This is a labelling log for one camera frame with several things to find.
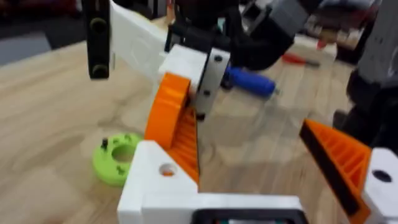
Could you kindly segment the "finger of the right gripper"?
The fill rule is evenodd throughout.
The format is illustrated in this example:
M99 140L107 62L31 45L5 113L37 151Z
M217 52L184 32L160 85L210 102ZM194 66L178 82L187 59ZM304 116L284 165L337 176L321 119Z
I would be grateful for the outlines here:
M164 149L197 147L197 120L193 106L204 76L222 76L230 53L212 48L205 53L175 44L159 68L162 79L148 117L144 138Z

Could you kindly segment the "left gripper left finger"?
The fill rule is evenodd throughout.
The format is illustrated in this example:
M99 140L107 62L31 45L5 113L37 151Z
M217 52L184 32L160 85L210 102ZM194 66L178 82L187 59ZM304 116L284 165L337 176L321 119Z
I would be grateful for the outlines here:
M144 196L175 192L197 193L198 184L155 141L141 141L118 203L118 222L144 223Z

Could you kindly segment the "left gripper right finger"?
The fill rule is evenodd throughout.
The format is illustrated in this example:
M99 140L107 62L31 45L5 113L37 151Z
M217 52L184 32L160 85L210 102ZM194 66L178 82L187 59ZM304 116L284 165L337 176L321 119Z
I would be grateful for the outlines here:
M305 119L300 138L338 201L342 223L397 223L397 155Z

